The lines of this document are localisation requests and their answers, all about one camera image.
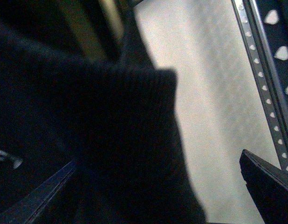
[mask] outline dark knit fabric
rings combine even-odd
[[[89,62],[0,21],[0,114],[35,154],[74,157],[89,223],[205,223],[175,119],[176,85],[174,71]]]

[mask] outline hole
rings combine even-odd
[[[240,4],[240,5],[238,6],[238,9],[239,9],[239,10],[243,10],[243,9],[244,9],[243,4]]]
[[[247,23],[247,18],[243,17],[241,21],[242,21],[242,23]]]
[[[264,20],[266,24],[271,24],[271,25],[277,24],[278,21],[279,21],[279,16],[276,10],[270,10]]]
[[[288,60],[288,48],[285,46],[280,47],[274,57],[282,61]]]
[[[247,36],[247,37],[251,37],[251,36],[252,36],[252,33],[251,33],[250,31],[247,31],[247,32],[246,32],[246,36]]]
[[[252,45],[250,46],[250,49],[251,49],[251,50],[256,50],[255,45],[252,44]]]

